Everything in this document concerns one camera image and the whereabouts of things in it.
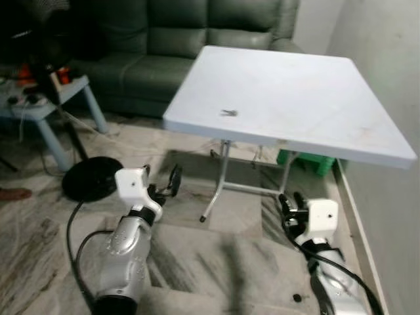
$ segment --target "white wall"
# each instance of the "white wall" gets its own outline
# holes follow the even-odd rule
[[[346,0],[328,54],[353,59],[420,154],[419,0]],[[392,315],[420,314],[419,163],[349,162],[349,181]]]
[[[325,54],[345,0],[301,0],[293,41],[308,54]]]

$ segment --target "green sofa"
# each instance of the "green sofa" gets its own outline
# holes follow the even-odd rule
[[[103,110],[161,117],[205,45],[299,53],[299,0],[83,0],[109,48],[74,60]]]

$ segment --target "tiled floor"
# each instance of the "tiled floor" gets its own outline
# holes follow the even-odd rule
[[[305,260],[281,231],[273,197],[224,190],[207,221],[198,221],[215,188],[219,161],[209,156],[209,150],[218,150],[219,140],[170,133],[152,119],[118,115],[107,119],[111,127],[107,137],[113,142],[78,127],[90,156],[117,158],[125,167],[149,163],[151,178],[161,184],[175,163],[184,168],[179,195],[167,202],[162,220],[153,228],[148,259],[151,286],[138,314],[319,314]],[[92,125],[89,118],[83,121]],[[71,155],[66,135],[58,125],[54,129]],[[10,135],[0,141],[0,156],[20,169],[11,173],[0,165],[0,186],[33,190],[30,199],[0,203],[0,314],[88,314],[64,247],[66,221],[75,203],[62,195],[61,178],[43,171],[35,149],[43,144],[32,131],[26,128],[23,144],[11,141]],[[232,153],[252,159],[256,148],[235,144]],[[273,162],[276,152],[265,148],[262,159]],[[57,173],[48,151],[43,149],[43,154],[50,172]],[[230,163],[228,174],[231,180],[264,187],[274,187],[280,175],[276,168],[254,169],[237,161]],[[292,168],[287,189],[340,203],[333,175],[317,177],[309,164]],[[93,230],[114,227],[126,212],[116,194],[85,204],[73,225],[73,246]],[[335,243],[358,272],[342,207],[340,214]],[[82,259],[83,275],[92,289],[103,240],[93,239]],[[302,295],[301,303],[293,301],[295,293]]]

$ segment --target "table leg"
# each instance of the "table leg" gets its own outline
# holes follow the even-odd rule
[[[72,167],[72,165],[47,121],[45,119],[42,119],[36,121],[35,123],[37,124],[38,129],[44,138],[44,141],[47,143],[49,150],[53,154],[54,159],[57,162],[58,168],[63,172],[68,171],[70,167]]]
[[[279,189],[279,193],[281,194],[284,194],[284,191],[286,189],[286,184],[287,184],[287,179],[289,178],[291,164],[293,163],[293,161],[295,161],[298,155],[299,155],[298,152],[287,153],[287,159],[286,159],[286,162],[284,163],[282,182],[280,183],[280,189]]]
[[[230,141],[224,141],[224,149],[222,150],[222,170],[220,172],[220,178],[219,182],[217,184],[215,195],[213,196],[213,199],[210,201],[210,204],[207,206],[207,209],[204,211],[201,218],[199,218],[200,222],[204,222],[207,218],[207,216],[210,214],[213,205],[215,204],[217,198],[220,196],[223,186],[224,186],[224,180],[226,178],[226,172],[228,170],[228,162],[229,162],[229,149],[230,149],[231,142]]]
[[[83,88],[83,93],[85,94],[87,105],[89,106],[89,109],[96,123],[96,126],[98,127],[99,132],[107,133],[108,125],[106,124],[104,114],[100,110],[98,102],[96,101],[96,98],[92,93],[91,87],[86,85]]]

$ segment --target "green crate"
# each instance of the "green crate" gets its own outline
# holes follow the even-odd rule
[[[287,150],[280,150],[277,155],[277,164],[283,165],[287,159]],[[300,153],[298,159],[304,159],[306,161],[312,161],[318,164],[316,168],[316,174],[320,176],[326,176],[328,171],[332,168],[335,158],[328,156],[319,156],[316,154]]]

